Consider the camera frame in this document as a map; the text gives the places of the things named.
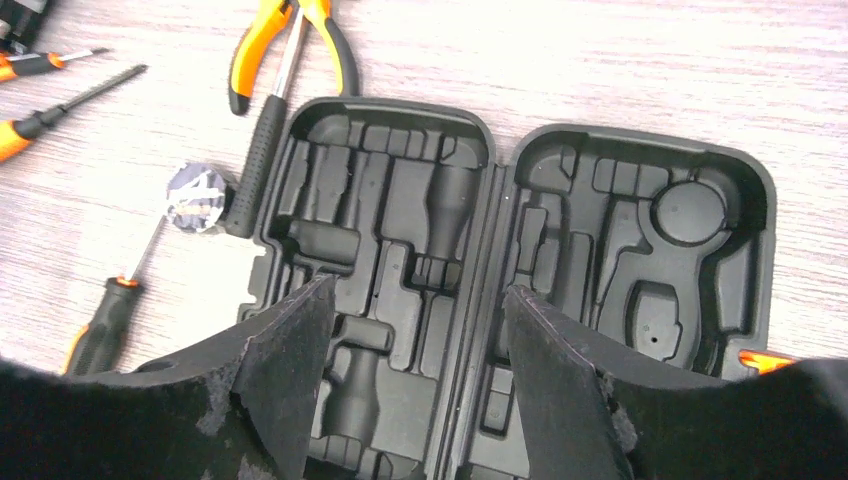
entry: molded compartment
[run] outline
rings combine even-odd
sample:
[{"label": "molded compartment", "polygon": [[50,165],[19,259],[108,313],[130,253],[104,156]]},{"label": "molded compartment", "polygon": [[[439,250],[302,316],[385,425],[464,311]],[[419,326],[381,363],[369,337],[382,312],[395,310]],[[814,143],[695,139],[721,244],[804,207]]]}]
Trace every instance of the molded compartment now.
[{"label": "molded compartment", "polygon": [[[476,117],[373,99],[304,106],[281,143],[251,293],[340,275],[307,478],[423,478],[438,456],[494,176]],[[251,313],[246,309],[243,315]]]},{"label": "molded compartment", "polygon": [[[775,190],[747,154],[642,132],[553,125],[505,175],[493,250],[501,291],[527,285],[571,318],[657,360],[729,379],[764,349]],[[478,331],[480,382],[463,478],[529,474],[500,309]]]}]

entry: tool case lid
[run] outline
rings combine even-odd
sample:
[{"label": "tool case lid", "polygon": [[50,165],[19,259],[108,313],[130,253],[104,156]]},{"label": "tool case lid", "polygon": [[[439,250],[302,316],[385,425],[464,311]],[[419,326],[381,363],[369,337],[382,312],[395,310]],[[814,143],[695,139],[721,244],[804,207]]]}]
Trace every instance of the tool case lid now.
[{"label": "tool case lid", "polygon": [[500,309],[513,283],[657,360],[755,374],[738,355],[767,340],[776,196],[760,163],[574,124],[497,159],[455,108],[321,98],[289,121],[239,315],[340,276],[305,478],[528,478]]}]

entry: yellow and black pliers handle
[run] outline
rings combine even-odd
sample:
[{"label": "yellow and black pliers handle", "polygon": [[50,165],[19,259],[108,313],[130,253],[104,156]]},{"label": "yellow and black pliers handle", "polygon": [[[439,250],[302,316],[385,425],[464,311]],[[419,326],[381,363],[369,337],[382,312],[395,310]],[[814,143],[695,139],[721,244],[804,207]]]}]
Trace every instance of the yellow and black pliers handle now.
[{"label": "yellow and black pliers handle", "polygon": [[333,58],[333,69],[336,72],[336,87],[339,95],[360,95],[359,69],[356,57],[350,48],[339,25],[333,20],[330,0],[293,0],[303,9],[303,16],[309,20],[324,39]]},{"label": "yellow and black pliers handle", "polygon": [[244,115],[259,72],[259,65],[271,41],[286,28],[295,8],[318,30],[330,49],[339,95],[356,96],[359,70],[350,43],[331,16],[329,0],[261,0],[253,24],[244,34],[230,66],[230,110]]}]

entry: wood grain surface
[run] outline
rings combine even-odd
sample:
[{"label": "wood grain surface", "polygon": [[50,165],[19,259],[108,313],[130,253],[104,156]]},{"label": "wood grain surface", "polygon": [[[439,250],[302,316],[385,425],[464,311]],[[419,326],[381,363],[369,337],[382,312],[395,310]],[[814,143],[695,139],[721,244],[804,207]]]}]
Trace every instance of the wood grain surface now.
[{"label": "wood grain surface", "polygon": [[[40,49],[110,47],[0,85],[0,118],[48,107],[134,63],[150,70],[0,165],[0,355],[61,367],[108,276],[141,248],[181,162],[239,172],[258,106],[229,112],[233,50],[256,1],[61,0]],[[770,348],[848,355],[848,4],[844,0],[340,0],[364,94],[452,105],[495,134],[499,161],[552,122],[744,150],[777,185]],[[258,79],[270,90],[284,42]],[[333,95],[313,31],[293,108]],[[231,325],[261,249],[167,228],[146,269],[121,369]]]}]

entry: black screwdriver handle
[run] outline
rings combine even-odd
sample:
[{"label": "black screwdriver handle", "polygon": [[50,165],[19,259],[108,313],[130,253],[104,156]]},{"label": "black screwdriver handle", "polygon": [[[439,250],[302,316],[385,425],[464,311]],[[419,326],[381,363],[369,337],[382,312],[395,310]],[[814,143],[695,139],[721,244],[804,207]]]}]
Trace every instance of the black screwdriver handle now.
[{"label": "black screwdriver handle", "polygon": [[141,286],[135,282],[117,277],[106,281],[106,293],[94,318],[74,342],[65,375],[89,375],[115,368],[141,292]]},{"label": "black screwdriver handle", "polygon": [[241,181],[233,204],[227,212],[225,229],[234,237],[250,238],[256,228],[256,217],[262,203],[262,194],[271,173],[277,144],[286,123],[288,103],[284,98],[270,95],[262,106],[247,160],[241,172]]}]

